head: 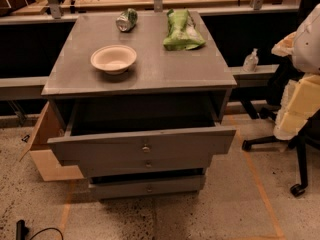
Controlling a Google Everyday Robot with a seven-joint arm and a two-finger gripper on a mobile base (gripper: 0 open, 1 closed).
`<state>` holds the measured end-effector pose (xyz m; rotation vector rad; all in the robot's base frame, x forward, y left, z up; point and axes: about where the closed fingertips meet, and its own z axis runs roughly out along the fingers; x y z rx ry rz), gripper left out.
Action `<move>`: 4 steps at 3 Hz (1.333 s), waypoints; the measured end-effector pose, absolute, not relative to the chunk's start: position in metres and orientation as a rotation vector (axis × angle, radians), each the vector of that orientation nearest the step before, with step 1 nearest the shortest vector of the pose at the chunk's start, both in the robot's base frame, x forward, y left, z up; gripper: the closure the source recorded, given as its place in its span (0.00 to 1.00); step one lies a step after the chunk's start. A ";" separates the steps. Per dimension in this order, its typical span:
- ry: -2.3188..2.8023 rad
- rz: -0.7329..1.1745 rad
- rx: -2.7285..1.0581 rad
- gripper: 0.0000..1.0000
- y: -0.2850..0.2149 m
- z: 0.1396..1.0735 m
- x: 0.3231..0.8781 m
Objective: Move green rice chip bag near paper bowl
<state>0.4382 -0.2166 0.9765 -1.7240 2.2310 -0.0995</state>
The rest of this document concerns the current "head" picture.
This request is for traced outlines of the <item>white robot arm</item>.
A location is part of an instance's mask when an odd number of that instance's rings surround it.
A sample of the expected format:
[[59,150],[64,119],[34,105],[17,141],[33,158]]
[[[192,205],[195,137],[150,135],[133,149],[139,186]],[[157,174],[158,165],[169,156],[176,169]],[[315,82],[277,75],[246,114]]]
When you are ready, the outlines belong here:
[[320,4],[293,32],[271,50],[277,56],[290,56],[293,66],[305,73],[320,74]]

